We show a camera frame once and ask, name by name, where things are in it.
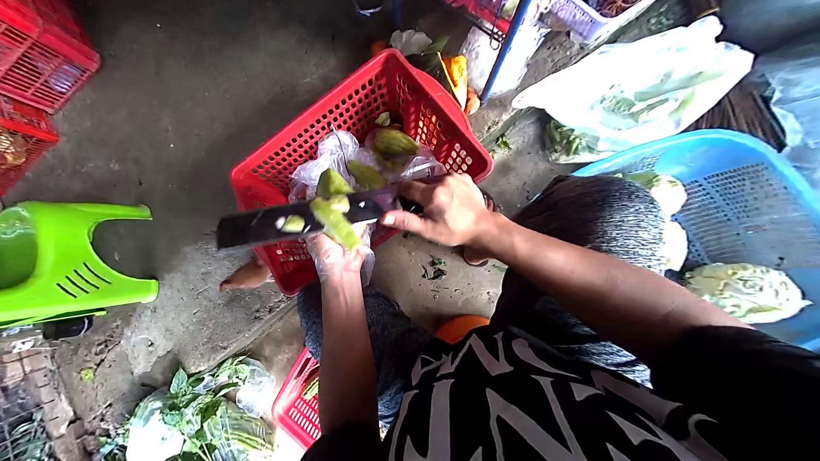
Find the gray pants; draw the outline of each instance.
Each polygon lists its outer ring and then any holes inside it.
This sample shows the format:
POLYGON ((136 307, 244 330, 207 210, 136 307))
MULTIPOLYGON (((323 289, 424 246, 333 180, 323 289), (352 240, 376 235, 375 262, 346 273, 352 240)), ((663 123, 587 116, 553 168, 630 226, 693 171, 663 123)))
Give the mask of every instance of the gray pants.
MULTIPOLYGON (((524 227, 663 273, 659 250, 664 218, 658 204, 636 183, 614 176, 559 176, 515 217, 524 227)), ((425 348, 451 346, 410 320, 377 288, 364 291, 367 327, 376 361, 379 418, 389 426, 399 411, 410 371, 425 348)), ((297 309, 305 343, 321 361, 321 292, 305 287, 297 309)), ((514 326, 568 357, 620 372, 644 385, 649 369, 634 355, 603 340, 512 268, 490 325, 514 326)))

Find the cabbage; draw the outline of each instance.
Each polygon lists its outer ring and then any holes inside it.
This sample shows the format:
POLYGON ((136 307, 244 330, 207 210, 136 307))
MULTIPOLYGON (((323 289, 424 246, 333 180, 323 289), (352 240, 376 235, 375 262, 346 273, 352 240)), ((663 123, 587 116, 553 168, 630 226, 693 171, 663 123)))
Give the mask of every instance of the cabbage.
POLYGON ((644 186, 661 206, 667 219, 679 212, 688 198, 683 183, 669 175, 645 172, 628 173, 623 177, 644 186))
POLYGON ((771 323, 811 304, 784 273, 747 262, 716 262, 685 275, 686 288, 746 323, 771 323))
POLYGON ((660 252, 663 257, 663 268, 680 271, 688 251, 689 239, 686 238, 686 231, 680 224, 667 221, 666 227, 663 228, 663 246, 660 252))

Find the black t-shirt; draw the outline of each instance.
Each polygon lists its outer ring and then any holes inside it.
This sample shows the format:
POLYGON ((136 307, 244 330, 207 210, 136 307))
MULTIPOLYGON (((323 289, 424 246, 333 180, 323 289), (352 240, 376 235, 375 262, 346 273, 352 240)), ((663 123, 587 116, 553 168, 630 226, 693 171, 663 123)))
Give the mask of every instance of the black t-shirt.
POLYGON ((422 353, 383 442, 364 425, 303 459, 818 459, 820 355, 705 327, 652 370, 653 390, 509 327, 422 353))

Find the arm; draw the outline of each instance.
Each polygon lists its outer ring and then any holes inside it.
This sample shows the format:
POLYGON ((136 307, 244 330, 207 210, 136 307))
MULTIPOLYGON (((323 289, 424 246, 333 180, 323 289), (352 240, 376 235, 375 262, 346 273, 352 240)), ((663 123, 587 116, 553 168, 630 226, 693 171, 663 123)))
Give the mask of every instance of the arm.
POLYGON ((363 422, 378 434, 376 366, 359 276, 362 255, 346 253, 323 234, 309 246, 321 280, 321 429, 330 434, 363 422))
POLYGON ((467 175, 451 174, 434 185, 403 183, 400 193, 424 206, 425 216, 392 211, 384 224, 491 254, 647 364, 691 328, 748 327, 665 277, 488 211, 467 175))

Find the concrete floor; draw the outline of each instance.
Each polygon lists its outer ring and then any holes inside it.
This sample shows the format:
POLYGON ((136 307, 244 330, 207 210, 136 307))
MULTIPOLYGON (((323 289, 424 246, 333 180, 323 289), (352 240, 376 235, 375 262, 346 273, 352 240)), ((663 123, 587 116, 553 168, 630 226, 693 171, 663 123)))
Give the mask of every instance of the concrete floor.
MULTIPOLYGON (((441 11, 435 1, 423 3, 419 11, 441 11)), ((292 299, 274 284, 216 290, 249 257, 214 249, 218 218, 235 211, 228 174, 366 61, 370 42, 393 29, 389 13, 368 20, 350 2, 331 0, 80 6, 102 69, 55 117, 59 145, 4 199, 147 204, 153 221, 105 223, 94 245, 115 269, 154 276, 161 289, 156 302, 112 308, 90 333, 57 348, 75 410, 91 428, 109 427, 152 386, 166 385, 180 364, 195 372, 241 350, 259 357, 281 383, 303 347, 292 299), (84 367, 98 369, 93 381, 79 379, 84 367)), ((454 49, 469 29, 448 13, 407 22, 432 36, 450 31, 454 49)), ((565 34, 551 35, 523 85, 584 53, 565 34)), ((501 126, 511 97, 471 117, 478 135, 509 130, 512 148, 496 153, 495 172, 482 184, 508 215, 573 169, 546 162, 537 113, 501 126)), ((493 311, 503 275, 495 267, 469 267, 454 250, 417 237, 393 238, 376 256, 373 283, 428 329, 458 313, 493 311), (440 281, 421 278, 431 255, 447 261, 440 281)))

